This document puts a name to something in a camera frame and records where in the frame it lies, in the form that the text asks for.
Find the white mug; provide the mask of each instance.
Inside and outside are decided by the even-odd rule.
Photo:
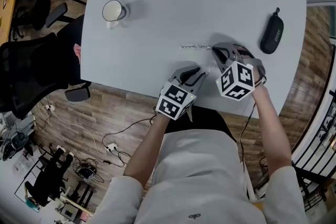
[[[128,10],[119,1],[111,0],[104,5],[102,14],[106,21],[106,27],[113,29],[126,17]]]

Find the cable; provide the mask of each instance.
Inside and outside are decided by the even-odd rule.
[[[118,150],[116,150],[116,151],[118,152],[118,155],[114,154],[112,150],[109,150],[109,152],[110,152],[113,156],[117,157],[117,158],[121,161],[122,165],[118,165],[118,164],[112,163],[112,162],[107,161],[107,160],[103,161],[103,163],[106,163],[106,164],[112,164],[112,165],[115,165],[115,166],[117,166],[117,167],[123,168],[123,167],[125,167],[125,164],[127,164],[127,163],[123,161],[123,159],[121,158],[121,154],[126,155],[126,156],[129,156],[129,157],[131,157],[131,155],[128,154],[128,153],[126,153],[126,152],[122,152],[122,151],[118,151]]]
[[[250,116],[248,117],[248,119],[247,119],[247,122],[246,122],[246,124],[245,124],[245,127],[244,127],[244,129],[242,130],[242,132],[240,133],[240,135],[239,135],[239,144],[240,144],[240,147],[242,148],[241,149],[241,158],[243,159],[243,168],[244,168],[244,172],[245,172],[245,157],[244,157],[244,147],[243,147],[243,144],[241,143],[241,139],[242,139],[242,134],[244,133],[244,131],[246,130],[246,127],[247,127],[247,125],[248,125],[248,123],[250,122],[250,119],[251,119],[251,117],[252,117],[252,114],[253,114],[253,111],[254,111],[254,108],[255,108],[255,106],[256,106],[256,104],[254,103],[254,105],[253,105],[253,108],[252,108],[252,111],[251,111],[251,114],[250,114]]]
[[[48,101],[48,106],[50,107],[50,104],[49,104],[49,98],[48,98],[48,96],[46,96],[46,98],[47,98],[47,101]]]
[[[152,120],[154,120],[154,118],[157,116],[157,112],[156,112],[156,110],[155,110],[155,107],[153,107],[153,110],[154,110],[154,114],[155,114],[155,115],[152,116],[150,119],[144,119],[144,120],[139,120],[139,121],[137,121],[137,122],[134,122],[134,123],[132,123],[130,126],[128,126],[127,128],[125,128],[124,130],[122,130],[122,131],[120,131],[120,132],[116,132],[116,133],[107,133],[107,134],[105,134],[104,137],[102,138],[101,143],[102,143],[102,144],[104,145],[104,147],[106,148],[107,146],[106,146],[105,143],[104,143],[104,139],[105,139],[106,136],[120,134],[120,133],[126,131],[127,129],[129,129],[130,127],[132,127],[133,125],[138,124],[139,122],[149,121],[149,123],[150,123],[151,125],[153,125],[153,124],[152,124]]]
[[[105,154],[102,154],[102,153],[98,150],[98,148],[97,148],[97,144],[96,144],[95,136],[93,135],[93,133],[92,133],[90,130],[86,129],[85,127],[83,127],[83,126],[81,126],[81,125],[79,125],[79,124],[77,124],[77,123],[69,123],[69,122],[66,122],[66,121],[64,121],[64,120],[61,120],[61,119],[59,118],[59,116],[57,116],[57,115],[55,114],[54,111],[51,110],[51,112],[52,112],[52,114],[53,114],[56,118],[58,118],[60,121],[66,123],[66,124],[68,124],[68,125],[74,125],[74,126],[81,127],[81,128],[84,129],[85,131],[89,132],[89,133],[92,135],[93,142],[95,143],[95,147],[96,147],[97,152],[98,152],[100,155],[102,155],[102,156],[106,156],[106,155],[107,155],[106,148],[105,148]]]
[[[43,116],[43,114],[42,114],[42,111],[41,111],[41,108],[40,108],[40,103],[42,104],[43,112],[47,114],[47,118],[45,118],[45,117]],[[38,109],[39,109],[39,111],[40,111],[40,113],[41,113],[42,118],[43,118],[46,122],[49,122],[50,115],[44,110],[44,107],[45,107],[45,106],[43,105],[43,103],[40,101],[39,103],[37,103],[37,106],[38,106]]]
[[[74,158],[74,159],[73,159],[73,162],[72,162],[72,170],[73,170],[76,174],[77,174],[77,172],[76,172],[74,166],[78,166],[78,167],[80,167],[80,166],[82,165],[83,162],[84,162],[84,163],[88,163],[88,161],[93,161],[93,163],[94,163],[93,166],[94,166],[96,172],[97,172],[98,161],[104,163],[103,161],[101,161],[101,160],[99,160],[99,159],[86,158],[86,159],[80,160],[80,159],[77,158],[77,157],[73,157],[73,158]],[[104,183],[104,182],[105,182],[105,180],[104,180],[100,175],[98,175],[97,173],[95,173],[95,172],[94,172],[93,170],[91,170],[91,169],[89,169],[89,170],[92,171],[92,173],[94,174],[93,179],[94,179],[96,182],[99,182],[99,183]],[[97,179],[96,179],[96,176],[99,176],[100,179],[101,179],[101,181],[97,180]]]
[[[96,180],[96,176],[99,176],[101,178],[101,181]],[[95,177],[93,179],[98,183],[104,183],[105,182],[105,180],[98,174],[95,174]]]

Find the floor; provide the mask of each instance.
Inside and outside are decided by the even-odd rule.
[[[51,8],[62,2],[62,0],[51,0]],[[68,16],[76,18],[85,12],[83,5],[73,1],[66,2],[69,8]],[[23,32],[25,33],[25,39],[31,39],[44,36],[51,31],[57,32],[63,25],[64,23],[57,22],[50,29],[44,28],[40,32],[35,32],[26,27]],[[332,46],[329,43],[328,10],[323,7],[309,7],[307,8],[306,32],[299,66],[286,103],[280,113],[280,120],[292,147],[305,134],[306,128],[317,109],[330,69],[331,55]],[[98,150],[101,153],[104,152],[101,139],[106,133],[121,131],[133,122],[150,118],[153,115],[152,107],[156,105],[156,99],[154,98],[99,84],[93,84],[90,87],[90,91],[91,98],[80,103],[68,102],[63,90],[53,92],[48,97],[50,104],[56,107],[56,114],[62,120],[80,124],[92,131]],[[47,104],[46,98],[42,100],[42,104]],[[38,106],[35,106],[33,112],[38,124],[35,139],[39,143],[45,146],[52,143],[53,147],[60,144],[67,150],[73,151],[80,159],[106,159],[116,164],[121,164],[115,156],[110,154],[101,156],[97,152],[92,135],[89,132],[78,126],[68,125],[55,116],[52,116],[49,122],[45,124]],[[223,113],[223,117],[233,136],[238,138],[246,118],[228,113]],[[132,154],[141,143],[149,127],[149,122],[144,121],[123,133],[109,135],[107,141],[116,142],[121,150]],[[250,121],[242,142],[251,180],[253,185],[257,186],[263,178],[259,161],[264,156],[258,120],[252,119]],[[91,209],[94,209],[102,200],[110,178],[123,173],[123,168],[121,167],[100,162],[97,169],[98,174],[104,179],[104,183],[98,183],[93,180],[90,182],[97,190],[89,204]],[[71,170],[67,176],[71,180],[76,179]]]

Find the round table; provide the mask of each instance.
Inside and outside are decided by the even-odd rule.
[[[0,0],[0,46],[8,41],[14,6],[15,0]]]
[[[221,75],[211,51],[180,49],[235,40],[262,60],[266,86],[280,113],[300,59],[307,0],[119,0],[130,10],[127,22],[106,28],[102,9],[110,0],[88,0],[81,43],[81,78],[158,97],[180,67],[201,65],[209,76],[196,105],[249,116],[253,100],[223,98],[215,83]],[[280,8],[285,29],[278,49],[259,49],[268,19]]]

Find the electrical outlet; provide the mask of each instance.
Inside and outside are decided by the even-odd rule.
[[[55,108],[55,106],[53,105],[53,104],[51,104],[51,105],[46,105],[46,108],[47,109],[50,109],[51,111],[55,111],[56,110],[56,108]]]
[[[111,143],[106,147],[106,149],[114,151],[114,150],[118,149],[118,145],[116,143]]]

